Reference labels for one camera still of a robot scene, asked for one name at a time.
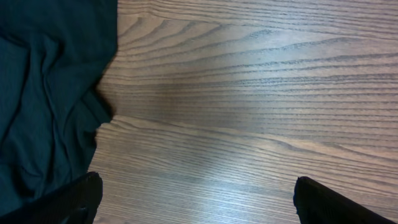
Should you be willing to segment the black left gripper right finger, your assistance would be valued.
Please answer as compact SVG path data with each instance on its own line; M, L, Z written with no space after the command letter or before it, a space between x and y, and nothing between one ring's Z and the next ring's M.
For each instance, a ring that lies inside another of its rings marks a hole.
M395 224L306 176L297 179L293 201L301 224Z

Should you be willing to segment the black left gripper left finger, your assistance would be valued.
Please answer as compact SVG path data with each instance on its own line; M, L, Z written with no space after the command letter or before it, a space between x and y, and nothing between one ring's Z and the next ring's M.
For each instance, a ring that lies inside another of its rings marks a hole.
M2 224L92 224L103 198L103 181L88 172L73 182L1 217Z

